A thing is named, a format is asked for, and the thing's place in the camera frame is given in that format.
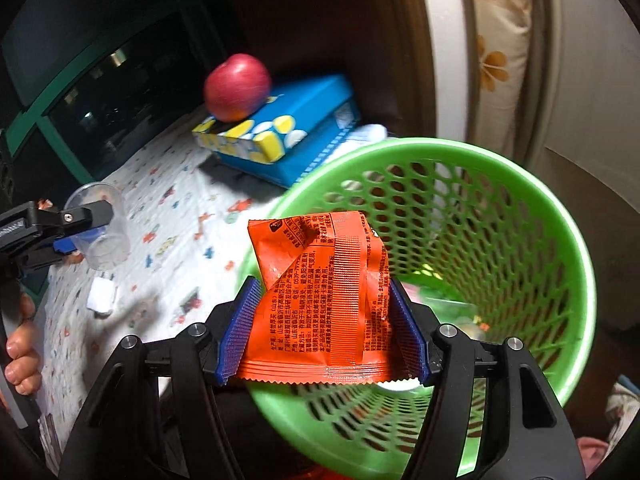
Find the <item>person's left hand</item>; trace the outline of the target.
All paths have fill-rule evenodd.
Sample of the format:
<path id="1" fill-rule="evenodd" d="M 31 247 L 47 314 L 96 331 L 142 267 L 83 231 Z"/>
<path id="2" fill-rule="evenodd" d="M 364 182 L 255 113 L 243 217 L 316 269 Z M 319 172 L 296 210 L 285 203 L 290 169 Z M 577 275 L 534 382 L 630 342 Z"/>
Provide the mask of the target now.
<path id="1" fill-rule="evenodd" d="M 4 377 L 21 396 L 36 393 L 41 386 L 40 355 L 36 350 L 38 330 L 34 323 L 36 307 L 26 292 L 20 299 L 21 324 L 6 343 L 10 362 Z"/>

